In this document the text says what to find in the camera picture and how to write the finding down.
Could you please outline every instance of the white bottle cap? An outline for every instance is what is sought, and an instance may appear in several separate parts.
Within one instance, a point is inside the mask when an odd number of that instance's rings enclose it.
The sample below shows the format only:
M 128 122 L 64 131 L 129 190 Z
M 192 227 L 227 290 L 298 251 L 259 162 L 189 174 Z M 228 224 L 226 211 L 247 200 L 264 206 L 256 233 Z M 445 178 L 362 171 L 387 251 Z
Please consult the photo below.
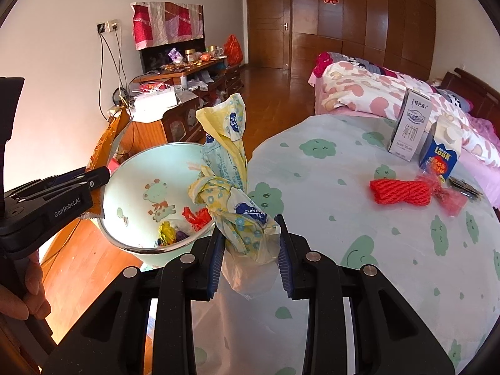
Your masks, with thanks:
M 461 138 L 461 135 L 458 133 L 458 131 L 455 128 L 448 127 L 446 130 L 444 130 L 444 138 L 450 144 L 453 144 L 455 141 L 457 141 L 459 138 Z

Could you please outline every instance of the wooden headboard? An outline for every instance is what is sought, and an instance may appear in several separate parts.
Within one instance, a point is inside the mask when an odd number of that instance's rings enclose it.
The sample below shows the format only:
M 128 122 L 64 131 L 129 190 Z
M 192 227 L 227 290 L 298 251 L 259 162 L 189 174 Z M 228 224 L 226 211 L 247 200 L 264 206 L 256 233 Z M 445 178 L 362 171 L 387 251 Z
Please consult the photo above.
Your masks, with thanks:
M 465 70 L 456 68 L 454 72 L 456 74 L 447 72 L 441 88 L 471 101 L 473 109 L 470 114 L 491 121 L 497 133 L 500 133 L 500 93 Z

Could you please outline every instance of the white milk carton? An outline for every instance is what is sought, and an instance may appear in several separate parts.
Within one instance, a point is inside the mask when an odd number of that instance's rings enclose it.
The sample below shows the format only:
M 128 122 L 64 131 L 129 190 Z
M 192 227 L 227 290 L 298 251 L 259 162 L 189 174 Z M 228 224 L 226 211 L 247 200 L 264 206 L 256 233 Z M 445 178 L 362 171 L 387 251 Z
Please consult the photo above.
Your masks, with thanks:
M 440 115 L 431 127 L 420 152 L 420 167 L 431 168 L 442 182 L 448 179 L 462 152 L 462 130 Z
M 426 97 L 414 90 L 407 89 L 396 127 L 389 141 L 389 152 L 400 158 L 412 160 L 422 134 L 427 127 L 433 105 Z

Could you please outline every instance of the metal screw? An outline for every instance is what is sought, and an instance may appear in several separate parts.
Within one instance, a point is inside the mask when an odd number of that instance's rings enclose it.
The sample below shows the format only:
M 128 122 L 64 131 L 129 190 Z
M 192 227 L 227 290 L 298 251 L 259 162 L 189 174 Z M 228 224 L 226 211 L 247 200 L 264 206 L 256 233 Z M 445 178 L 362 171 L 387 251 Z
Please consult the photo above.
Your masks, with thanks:
M 193 263 L 196 257 L 193 254 L 184 254 L 181 256 L 182 263 Z
M 137 268 L 135 267 L 128 267 L 123 271 L 123 276 L 125 278 L 133 278 L 136 275 L 137 275 Z
M 378 270 L 373 265 L 367 265 L 363 268 L 363 273 L 369 277 L 374 277 L 377 274 Z
M 311 262 L 318 262 L 321 259 L 321 255 L 317 252 L 311 251 L 306 254 L 306 259 Z

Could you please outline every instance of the wall socket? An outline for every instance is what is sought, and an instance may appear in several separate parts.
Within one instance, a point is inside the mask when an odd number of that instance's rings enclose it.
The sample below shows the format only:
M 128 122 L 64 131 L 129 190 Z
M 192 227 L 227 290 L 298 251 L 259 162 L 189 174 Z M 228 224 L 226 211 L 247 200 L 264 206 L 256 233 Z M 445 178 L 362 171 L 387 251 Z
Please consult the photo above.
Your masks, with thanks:
M 118 20 L 101 22 L 97 24 L 97 32 L 99 34 L 102 34 L 103 32 L 113 32 L 118 29 L 118 26 L 119 26 Z

